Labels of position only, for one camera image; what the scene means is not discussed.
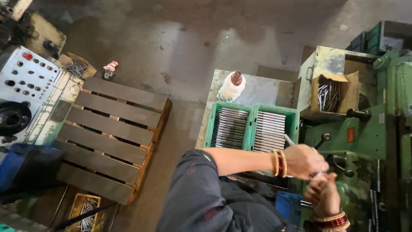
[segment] green plastic crate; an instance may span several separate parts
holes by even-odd
[[[268,112],[283,114],[285,118],[285,133],[290,137],[290,139],[297,144],[299,138],[299,111],[296,109],[277,107],[272,105],[265,104],[256,104],[254,108],[253,123],[252,123],[252,135],[250,137],[250,147],[248,151],[253,151],[253,145],[255,144],[255,134],[256,134],[256,125],[258,120],[258,112]],[[288,142],[285,142],[285,148],[289,146]]]
[[[216,111],[218,111],[221,108],[237,109],[237,110],[244,110],[244,111],[249,112],[248,120],[246,122],[245,134],[243,136],[242,150],[250,151],[250,136],[252,134],[252,121],[254,117],[253,107],[249,107],[249,106],[245,106],[241,104],[235,104],[235,103],[221,102],[221,101],[217,101],[216,103],[213,103],[211,107],[211,113],[210,113],[207,131],[206,131],[204,147],[210,147],[210,144],[212,141],[213,128],[215,126]]]

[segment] woman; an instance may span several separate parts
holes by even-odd
[[[287,175],[310,180],[314,173],[329,169],[323,156],[309,146],[290,146],[283,153]],[[262,196],[225,177],[254,170],[277,174],[282,164],[280,154],[217,147],[185,152],[173,174],[157,231],[295,231],[296,227]],[[319,229],[339,229],[349,223],[340,215],[335,177],[334,173],[316,175],[305,192],[317,220],[326,221],[316,224]]]

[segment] red button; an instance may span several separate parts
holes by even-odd
[[[28,54],[28,53],[26,53],[26,52],[23,53],[23,57],[26,58],[27,60],[33,59],[33,55],[32,55],[32,54]]]

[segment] green machine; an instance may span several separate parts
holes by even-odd
[[[373,63],[376,105],[308,126],[301,140],[338,174],[351,231],[411,231],[412,52],[388,47]],[[296,183],[302,189],[307,183]]]

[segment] orange label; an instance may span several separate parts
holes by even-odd
[[[347,142],[355,141],[355,128],[354,127],[349,127],[348,128],[348,136],[347,136],[346,140],[347,140]]]

